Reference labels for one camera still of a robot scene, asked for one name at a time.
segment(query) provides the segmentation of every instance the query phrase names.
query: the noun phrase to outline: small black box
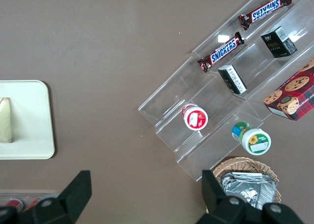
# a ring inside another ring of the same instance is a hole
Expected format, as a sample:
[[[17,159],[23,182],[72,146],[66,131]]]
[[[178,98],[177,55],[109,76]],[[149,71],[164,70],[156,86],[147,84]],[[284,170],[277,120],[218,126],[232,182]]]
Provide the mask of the small black box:
[[[297,51],[294,43],[289,39],[282,27],[266,31],[261,35],[268,49],[275,58],[291,56]]]
[[[218,72],[220,73],[220,76],[225,81],[231,92],[240,95],[247,90],[243,80],[241,79],[239,73],[236,71],[233,65],[225,65],[219,67]]]

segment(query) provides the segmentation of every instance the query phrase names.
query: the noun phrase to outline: foil wrapper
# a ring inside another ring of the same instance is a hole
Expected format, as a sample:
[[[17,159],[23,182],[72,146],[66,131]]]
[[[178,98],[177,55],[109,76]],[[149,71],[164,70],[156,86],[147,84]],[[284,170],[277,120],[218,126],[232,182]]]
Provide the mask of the foil wrapper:
[[[281,7],[290,5],[291,3],[292,0],[271,0],[246,15],[241,14],[239,16],[241,25],[243,26],[244,30],[247,30],[252,23]]]
[[[221,185],[228,195],[241,194],[254,208],[262,210],[266,203],[275,199],[277,183],[268,174],[226,173],[221,177]]]
[[[214,64],[233,52],[241,44],[244,44],[244,40],[242,39],[240,32],[236,32],[233,38],[197,62],[200,64],[202,70],[207,72]]]

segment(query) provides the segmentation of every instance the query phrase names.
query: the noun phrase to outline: snickers bar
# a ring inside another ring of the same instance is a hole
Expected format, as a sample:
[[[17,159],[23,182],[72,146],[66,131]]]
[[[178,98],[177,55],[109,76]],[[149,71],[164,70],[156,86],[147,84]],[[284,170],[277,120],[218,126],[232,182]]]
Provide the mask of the snickers bar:
[[[247,30],[252,23],[265,17],[267,14],[277,10],[278,8],[288,6],[291,3],[292,0],[271,0],[246,15],[240,15],[239,19],[241,25],[244,30]]]
[[[244,40],[242,40],[240,33],[237,32],[232,39],[227,41],[224,45],[216,49],[210,55],[199,60],[198,63],[200,64],[202,70],[207,72],[210,67],[227,56],[230,52],[234,51],[241,44],[244,44]]]

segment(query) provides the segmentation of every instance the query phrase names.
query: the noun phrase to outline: red and white container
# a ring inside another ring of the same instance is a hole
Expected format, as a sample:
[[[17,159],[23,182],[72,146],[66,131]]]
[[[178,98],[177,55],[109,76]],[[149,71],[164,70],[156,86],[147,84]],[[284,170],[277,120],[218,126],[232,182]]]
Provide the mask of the red and white container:
[[[20,213],[24,209],[24,204],[20,199],[10,199],[10,201],[5,205],[5,207],[15,207],[16,211]]]
[[[201,130],[208,123],[208,115],[198,105],[189,103],[182,109],[182,115],[186,126],[194,131]]]

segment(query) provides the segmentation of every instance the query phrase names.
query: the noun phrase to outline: small plastic tub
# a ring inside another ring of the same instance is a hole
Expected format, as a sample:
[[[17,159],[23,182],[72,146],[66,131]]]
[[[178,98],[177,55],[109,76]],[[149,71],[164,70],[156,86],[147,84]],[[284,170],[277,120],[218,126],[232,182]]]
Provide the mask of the small plastic tub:
[[[247,122],[237,123],[232,129],[232,136],[252,155],[265,154],[271,146],[268,133],[260,128],[250,127]]]
[[[20,199],[10,199],[5,207],[14,207],[18,213],[21,213],[24,209],[24,204]]]
[[[194,131],[203,129],[208,123],[206,111],[193,103],[186,104],[183,107],[182,115],[185,125]]]

